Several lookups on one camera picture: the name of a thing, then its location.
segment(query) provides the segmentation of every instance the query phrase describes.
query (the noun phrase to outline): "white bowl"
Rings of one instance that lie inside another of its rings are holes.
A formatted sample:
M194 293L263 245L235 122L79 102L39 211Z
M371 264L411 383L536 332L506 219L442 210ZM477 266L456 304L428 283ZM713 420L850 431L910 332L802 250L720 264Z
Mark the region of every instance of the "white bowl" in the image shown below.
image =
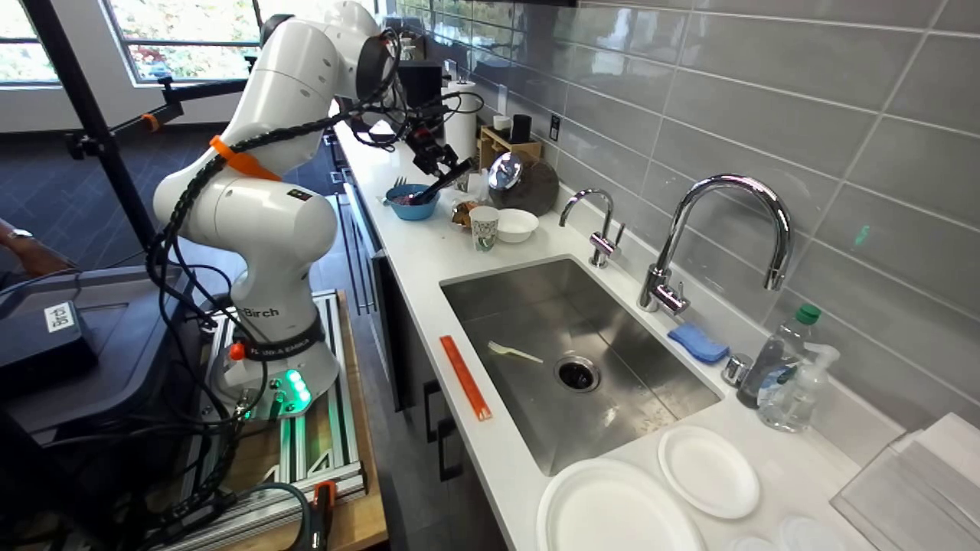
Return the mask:
M500 210L496 239L528 243L538 230L538 219L525 210Z

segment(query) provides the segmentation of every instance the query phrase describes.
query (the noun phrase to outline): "white countertop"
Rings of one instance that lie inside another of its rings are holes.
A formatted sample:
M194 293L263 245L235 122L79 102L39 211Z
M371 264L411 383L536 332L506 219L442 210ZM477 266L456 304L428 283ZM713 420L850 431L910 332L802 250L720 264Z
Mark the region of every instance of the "white countertop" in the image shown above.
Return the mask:
M351 170L364 194L367 214L384 239L384 249L396 266L400 286L404 291L407 309L414 313L416 332L431 359L431 371L443 388L443 397L453 411L460 435L472 452L472 467L485 484L485 494L496 513L496 520L519 551L536 551L536 513L546 477L521 440L516 420L506 411L506 400L489 383L476 346L469 343L463 325L456 322L452 304L442 293L442 283L469 279L495 270L509 270L521 264L536 264L546 259L575 259L621 305L627 305L669 350L678 346L664 336L675 322L658 313L645 313L638 305L639 279L638 266L624 261L609 261L606 270L589 264L592 245L589 232L575 227L558 227L558 214L546 214L538 232L525 245L496 245L495 250L476 250L469 235L452 223L453 194L442 194L434 219L424 223L400 221L396 211L384 205L384 194L396 177L431 182L414 170L411 154L400 143L396 154L371 151L354 140L354 136L338 126L338 138L348 151ZM477 388L489 403L489 420L477 420L456 383L456 375L442 350L442 336L453 336ZM741 535L772 535L775 526L793 516L810 516L826 530L833 530L850 548L869 548L860 534L845 523L830 504L838 491L857 471L857 467L830 446L816 431L810 435L780 435L765 430L755 411L741 406L731 388L720 380L716 369L704 369L679 353L687 369L696 371L724 400L707 411L687 416L679 427L704 427L736 444L748 464L757 469L762 484L762 504L746 520L713 520L700 510L691 510L683 499L679 510L700 526L704 548L726 548ZM631 464L664 484L656 446L664 431L653 431L639 440L631 440L609 459Z

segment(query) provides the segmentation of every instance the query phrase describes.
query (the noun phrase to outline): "sink drain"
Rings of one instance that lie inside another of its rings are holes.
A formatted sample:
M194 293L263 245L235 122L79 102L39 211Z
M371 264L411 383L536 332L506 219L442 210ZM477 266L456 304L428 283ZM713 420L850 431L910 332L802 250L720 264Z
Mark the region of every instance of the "sink drain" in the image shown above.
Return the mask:
M592 391L600 387L600 371L592 359L574 355L558 369L558 380L575 391Z

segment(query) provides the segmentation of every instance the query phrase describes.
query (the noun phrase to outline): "window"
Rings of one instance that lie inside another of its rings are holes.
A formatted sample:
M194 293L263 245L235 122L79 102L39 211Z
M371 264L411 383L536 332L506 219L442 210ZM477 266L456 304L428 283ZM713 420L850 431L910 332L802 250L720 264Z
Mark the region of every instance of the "window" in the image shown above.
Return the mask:
M129 72L140 84L242 79L262 48L262 19L304 0L106 0Z
M0 87L59 87L20 0L0 0Z

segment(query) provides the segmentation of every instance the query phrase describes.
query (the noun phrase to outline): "bowl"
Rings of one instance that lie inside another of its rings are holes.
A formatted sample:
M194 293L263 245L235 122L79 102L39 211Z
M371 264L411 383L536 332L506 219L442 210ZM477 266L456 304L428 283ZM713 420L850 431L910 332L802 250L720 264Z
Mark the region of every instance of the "bowl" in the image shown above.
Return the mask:
M525 210L500 210L496 239L528 243L538 230L538 219Z
M426 186L428 184L396 184L391 189L386 189L386 202L401 221L428 221L437 205L437 194L431 195L431 202L424 202L424 205L404 202L407 195L424 194Z

